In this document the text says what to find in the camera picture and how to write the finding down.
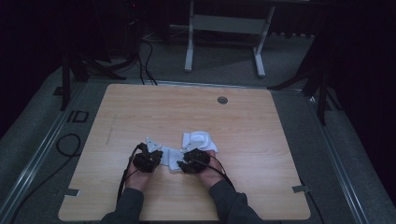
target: white object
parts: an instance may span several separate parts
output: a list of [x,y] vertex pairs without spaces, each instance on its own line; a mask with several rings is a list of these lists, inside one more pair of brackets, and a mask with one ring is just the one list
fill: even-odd
[[193,133],[183,133],[183,141],[182,141],[182,148],[185,148],[189,142],[191,141],[204,141],[198,148],[202,151],[208,151],[208,150],[214,150],[216,153],[219,152],[218,148],[216,147],[215,143],[212,141],[210,138],[210,134],[207,132],[193,132]]
[[146,145],[148,145],[148,152],[151,153],[155,150],[160,150],[161,149],[161,145],[154,142],[151,138],[146,137]]
[[194,30],[231,32],[260,36],[260,42],[253,49],[253,54],[257,68],[257,75],[259,77],[265,77],[264,65],[262,64],[262,46],[264,44],[265,37],[268,34],[274,11],[275,7],[270,7],[265,20],[199,15],[194,14],[194,1],[190,0],[189,45],[187,46],[184,70],[186,72],[190,72],[192,70]]
[[202,145],[204,144],[205,141],[203,140],[199,140],[199,141],[190,141],[186,146],[184,146],[181,149],[181,152],[186,153],[189,152],[191,150],[194,150],[196,148],[202,147]]
[[163,157],[161,158],[161,164],[169,166],[172,171],[181,170],[177,165],[177,161],[183,160],[183,153],[179,149],[171,147],[163,147]]

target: table leg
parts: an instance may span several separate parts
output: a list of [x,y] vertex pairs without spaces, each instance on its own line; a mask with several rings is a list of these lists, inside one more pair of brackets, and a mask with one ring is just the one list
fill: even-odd
[[194,1],[190,1],[190,25],[189,25],[189,45],[187,46],[187,55],[186,55],[186,63],[184,66],[184,71],[190,72],[192,70],[192,56],[194,53],[194,43],[193,43],[193,35],[194,35]]
[[253,48],[254,59],[256,61],[257,75],[259,77],[265,77],[264,65],[262,64],[262,46],[264,45],[265,37],[267,37],[268,29],[271,25],[271,20],[274,16],[275,7],[270,7],[268,11],[267,19],[265,20],[264,26],[262,27],[262,38],[257,47]]

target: wrist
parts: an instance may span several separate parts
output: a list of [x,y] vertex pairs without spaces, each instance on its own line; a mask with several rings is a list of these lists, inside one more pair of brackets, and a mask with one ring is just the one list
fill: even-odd
[[133,179],[128,182],[125,182],[125,188],[128,189],[137,189],[141,192],[144,192],[146,187],[147,187],[147,183],[139,179]]
[[219,183],[223,179],[224,178],[222,176],[216,176],[216,177],[207,178],[206,180],[203,181],[203,183],[207,189],[210,189],[212,188],[212,186]]

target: metal frame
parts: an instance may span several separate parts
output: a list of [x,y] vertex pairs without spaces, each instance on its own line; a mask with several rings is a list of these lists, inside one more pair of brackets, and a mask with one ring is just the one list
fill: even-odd
[[257,74],[265,77],[264,66],[262,64],[262,46],[268,29],[271,25],[275,7],[270,7],[266,20],[229,18],[218,16],[206,16],[194,14],[194,1],[190,1],[190,24],[189,24],[189,45],[187,46],[186,63],[184,70],[192,70],[192,58],[194,53],[193,35],[194,30],[207,30],[218,32],[233,32],[240,34],[260,35],[261,39],[257,47],[253,48],[253,55],[256,62]]
[[315,119],[318,129],[325,140],[327,153],[329,155],[330,162],[332,163],[332,168],[334,169],[338,181],[340,182],[341,189],[344,192],[352,216],[355,218],[355,221],[358,224],[370,223],[366,214],[364,213],[363,208],[361,207],[361,202],[359,201],[358,195],[356,194],[349,176],[347,175],[347,171],[341,162],[334,144],[332,143],[332,138],[330,137],[329,131],[327,130],[326,126],[322,125],[321,121],[316,116],[316,102],[314,98],[306,98],[306,101],[308,103],[309,110],[312,113],[312,117]]
[[76,101],[76,98],[80,95],[84,87],[85,84],[77,83],[69,106],[65,109],[65,111],[60,112],[50,127],[47,135],[44,137],[40,146],[36,150],[35,155],[32,157],[32,159],[30,159],[28,164],[21,172],[18,180],[15,182],[14,187],[0,207],[0,223],[8,223],[12,219],[18,206],[23,200],[26,191],[29,189],[33,179],[35,178],[35,175],[40,169],[41,164],[44,162],[48,153],[50,152],[56,137],[64,126],[64,121],[70,112],[71,105]]

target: gray carpet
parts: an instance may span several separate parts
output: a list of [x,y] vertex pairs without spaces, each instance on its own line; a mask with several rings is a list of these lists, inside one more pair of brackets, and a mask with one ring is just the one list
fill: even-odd
[[[157,80],[264,88],[294,75],[312,39],[270,36],[262,53],[267,72],[266,78],[256,76],[252,52],[249,48],[225,48],[219,43],[207,43],[207,41],[203,41],[202,44],[196,43],[193,70],[186,74],[183,71],[186,45],[182,36],[178,36],[170,43],[154,41],[150,43],[153,44],[154,51],[148,69]],[[142,58],[147,57],[148,49],[148,45],[142,46]],[[124,83],[139,83],[137,66],[119,71],[119,74],[128,77],[126,81],[122,81]],[[82,87],[82,91],[74,97],[75,100],[65,112],[65,116],[68,117],[71,110],[89,112],[90,115],[87,122],[64,121],[55,140],[65,134],[76,133],[81,137],[81,147],[83,146],[106,86],[111,82],[115,81],[105,77],[93,77],[87,84],[73,82],[74,90]],[[60,85],[61,72],[58,70],[49,76],[20,118],[1,139],[1,202],[12,190],[23,167],[40,146],[52,123],[62,115],[59,112],[62,99],[52,95],[55,88]],[[310,107],[312,105],[299,92],[291,91],[291,89],[300,89],[303,85],[302,81],[288,90],[274,91],[273,96],[297,171],[305,184],[311,188],[314,201],[307,194],[306,198],[312,216],[308,220],[281,221],[281,223],[320,223],[319,212],[324,223],[356,223],[329,159],[326,139],[321,133],[317,118],[312,114]],[[345,113],[337,111],[332,104],[331,109],[326,112],[328,123],[326,130],[330,133],[332,143],[346,168],[367,220],[370,223],[396,223],[395,208],[377,179]],[[71,153],[76,145],[76,139],[66,138],[62,141],[61,148]],[[28,191],[47,178],[66,160],[67,158],[56,150],[55,145],[52,145]],[[71,160],[62,171],[35,192],[20,210],[15,223],[63,223],[57,218],[57,213],[77,162],[78,158]]]

